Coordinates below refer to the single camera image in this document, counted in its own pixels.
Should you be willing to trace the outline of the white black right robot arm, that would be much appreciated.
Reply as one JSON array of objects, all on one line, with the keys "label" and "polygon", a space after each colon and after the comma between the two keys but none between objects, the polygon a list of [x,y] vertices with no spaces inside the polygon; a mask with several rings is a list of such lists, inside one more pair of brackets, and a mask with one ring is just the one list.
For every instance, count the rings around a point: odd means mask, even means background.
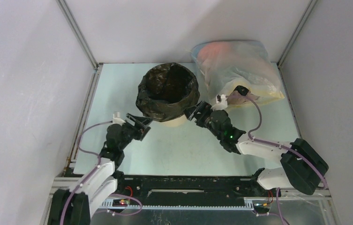
[{"label": "white black right robot arm", "polygon": [[225,110],[215,110],[205,101],[185,109],[184,114],[197,126],[208,129],[226,151],[281,163],[279,168],[257,170],[250,183],[254,195],[262,196],[274,188],[294,188],[312,195],[319,184],[327,188],[325,175],[329,166],[306,140],[272,142],[256,138],[251,131],[234,127]]}]

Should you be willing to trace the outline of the beige round trash bin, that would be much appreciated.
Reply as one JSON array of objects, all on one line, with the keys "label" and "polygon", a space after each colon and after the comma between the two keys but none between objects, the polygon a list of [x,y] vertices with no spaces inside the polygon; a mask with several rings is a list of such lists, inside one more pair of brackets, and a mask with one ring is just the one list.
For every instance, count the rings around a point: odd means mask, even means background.
[{"label": "beige round trash bin", "polygon": [[175,128],[175,127],[181,126],[186,121],[187,121],[186,116],[182,115],[182,116],[175,118],[175,119],[172,119],[172,120],[159,122],[159,124],[162,126],[165,126],[165,127]]}]

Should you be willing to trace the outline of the black plastic trash bag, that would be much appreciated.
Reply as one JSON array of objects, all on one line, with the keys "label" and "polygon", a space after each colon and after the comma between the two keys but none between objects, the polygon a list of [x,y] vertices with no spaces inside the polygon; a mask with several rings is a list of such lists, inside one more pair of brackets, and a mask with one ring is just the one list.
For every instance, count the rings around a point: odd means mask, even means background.
[{"label": "black plastic trash bag", "polygon": [[151,68],[138,85],[135,105],[145,117],[167,122],[184,115],[200,98],[194,73],[179,63]]}]

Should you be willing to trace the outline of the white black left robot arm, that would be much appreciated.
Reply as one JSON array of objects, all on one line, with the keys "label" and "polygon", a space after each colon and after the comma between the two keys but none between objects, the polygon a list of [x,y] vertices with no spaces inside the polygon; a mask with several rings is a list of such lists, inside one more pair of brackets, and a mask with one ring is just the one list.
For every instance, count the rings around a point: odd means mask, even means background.
[{"label": "white black left robot arm", "polygon": [[97,162],[90,172],[71,183],[68,188],[57,189],[44,222],[46,225],[88,225],[99,207],[108,197],[138,204],[138,214],[143,204],[132,194],[124,195],[124,173],[118,171],[125,154],[124,149],[133,141],[142,141],[150,131],[153,120],[149,117],[126,115],[126,120],[114,113],[107,125],[105,142],[99,153],[91,152]]}]

